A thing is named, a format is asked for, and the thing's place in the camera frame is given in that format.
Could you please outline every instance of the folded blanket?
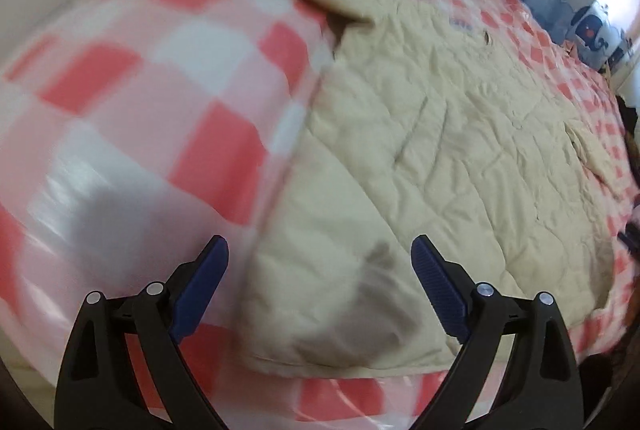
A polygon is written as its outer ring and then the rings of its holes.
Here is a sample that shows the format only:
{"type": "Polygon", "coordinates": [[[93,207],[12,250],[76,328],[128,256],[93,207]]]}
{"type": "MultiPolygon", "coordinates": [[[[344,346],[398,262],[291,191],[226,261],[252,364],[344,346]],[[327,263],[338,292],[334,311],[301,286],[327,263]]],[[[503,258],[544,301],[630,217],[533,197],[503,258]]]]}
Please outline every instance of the folded blanket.
{"type": "Polygon", "coordinates": [[[429,3],[314,1],[357,22],[255,251],[247,362],[334,378],[450,365],[410,264],[420,233],[505,295],[550,291],[569,326],[602,306],[613,252],[584,167],[620,191],[574,106],[429,3]]]}

